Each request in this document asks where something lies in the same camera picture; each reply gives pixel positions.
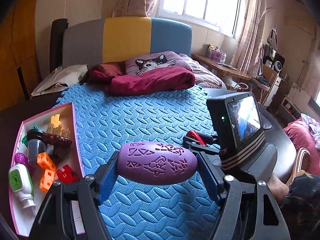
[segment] striped strap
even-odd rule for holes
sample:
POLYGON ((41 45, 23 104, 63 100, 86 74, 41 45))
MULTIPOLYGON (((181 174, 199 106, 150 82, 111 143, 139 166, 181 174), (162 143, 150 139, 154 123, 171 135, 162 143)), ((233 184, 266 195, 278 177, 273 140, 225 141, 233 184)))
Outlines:
POLYGON ((243 148, 239 153, 226 160, 221 160, 222 169, 224 171, 227 171, 242 163, 261 146, 261 144, 264 142, 264 139, 264 133, 262 132, 259 136, 257 136, 257 138, 255 138, 255 140, 253 140, 248 146, 243 148))

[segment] cat face print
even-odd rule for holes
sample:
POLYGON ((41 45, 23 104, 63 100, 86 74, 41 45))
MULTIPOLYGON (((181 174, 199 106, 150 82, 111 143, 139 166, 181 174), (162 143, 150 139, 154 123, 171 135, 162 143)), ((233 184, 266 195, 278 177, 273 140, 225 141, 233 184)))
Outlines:
POLYGON ((148 72, 151 69, 175 65, 175 63, 176 63, 175 60, 171 60, 168 62, 165 55, 160 55, 157 58, 151 58, 151 59, 147 59, 147 60, 137 59, 136 64, 139 66, 139 70, 137 71, 137 75, 148 72))

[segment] person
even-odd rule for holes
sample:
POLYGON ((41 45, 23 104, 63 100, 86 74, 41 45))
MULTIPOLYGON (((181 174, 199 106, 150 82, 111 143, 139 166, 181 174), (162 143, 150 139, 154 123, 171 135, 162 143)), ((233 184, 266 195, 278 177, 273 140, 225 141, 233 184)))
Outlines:
POLYGON ((280 206, 291 240, 320 239, 320 176, 300 170, 289 187, 272 173, 267 185, 280 206))

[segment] black lid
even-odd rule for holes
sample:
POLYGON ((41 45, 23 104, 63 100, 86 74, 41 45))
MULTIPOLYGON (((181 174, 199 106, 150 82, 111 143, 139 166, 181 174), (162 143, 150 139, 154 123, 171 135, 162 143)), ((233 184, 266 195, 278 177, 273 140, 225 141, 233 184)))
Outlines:
POLYGON ((42 141, 42 136, 44 134, 45 132, 40 129, 31 129, 27 133, 27 140, 30 141, 31 139, 38 139, 42 141))

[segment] metal screw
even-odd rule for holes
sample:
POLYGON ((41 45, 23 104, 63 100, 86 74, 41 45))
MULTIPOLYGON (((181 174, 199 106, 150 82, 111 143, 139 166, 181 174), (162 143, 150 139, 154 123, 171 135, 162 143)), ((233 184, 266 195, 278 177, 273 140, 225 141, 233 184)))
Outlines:
POLYGON ((59 186, 61 184, 61 181, 60 180, 56 180, 53 182, 53 185, 54 186, 59 186))
POLYGON ((259 186, 265 187, 267 184, 263 180, 258 181, 259 186))
POLYGON ((89 174, 89 175, 85 176, 84 178, 85 178, 85 180, 87 180, 87 181, 91 181, 91 180, 94 180, 94 175, 89 174))
POLYGON ((224 176, 224 179, 226 181, 233 181, 235 178, 232 175, 226 175, 226 176, 224 176))

